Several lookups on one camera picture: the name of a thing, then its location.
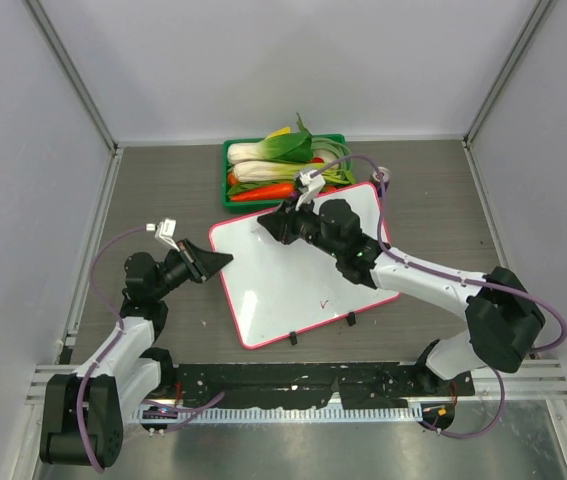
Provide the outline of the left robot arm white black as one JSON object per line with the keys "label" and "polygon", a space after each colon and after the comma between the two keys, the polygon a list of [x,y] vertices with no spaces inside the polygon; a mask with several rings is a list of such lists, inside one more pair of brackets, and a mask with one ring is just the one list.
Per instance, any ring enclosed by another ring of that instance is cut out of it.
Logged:
{"label": "left robot arm white black", "polygon": [[123,301],[114,312],[112,332],[83,364],[47,382],[42,462],[98,472],[113,465],[126,421],[149,394],[163,399],[175,389],[171,354],[154,345],[167,321],[165,297],[186,282],[206,282],[232,259],[187,239],[177,241],[161,261],[147,252],[127,258]]}

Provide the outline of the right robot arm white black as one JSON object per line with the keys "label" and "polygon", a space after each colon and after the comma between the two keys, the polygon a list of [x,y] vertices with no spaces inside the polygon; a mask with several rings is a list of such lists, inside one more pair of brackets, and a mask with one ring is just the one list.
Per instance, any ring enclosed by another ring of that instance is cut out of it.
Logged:
{"label": "right robot arm white black", "polygon": [[257,222],[281,244],[303,240],[330,255],[337,271],[355,285],[403,293],[465,321],[465,331],[431,342],[419,356],[414,381],[425,394],[438,394],[459,374],[481,367],[517,372],[545,324],[512,271],[471,273],[412,260],[365,234],[344,199],[320,206],[285,200]]}

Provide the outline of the pink framed whiteboard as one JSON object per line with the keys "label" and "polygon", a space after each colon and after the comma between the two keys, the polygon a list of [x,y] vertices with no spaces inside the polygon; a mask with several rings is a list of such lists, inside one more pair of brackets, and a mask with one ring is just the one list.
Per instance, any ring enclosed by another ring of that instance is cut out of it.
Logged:
{"label": "pink framed whiteboard", "polygon": [[233,256],[220,272],[241,345],[258,349],[389,303],[400,294],[345,280],[335,260],[299,240],[276,242],[256,213],[213,225],[209,241]]}

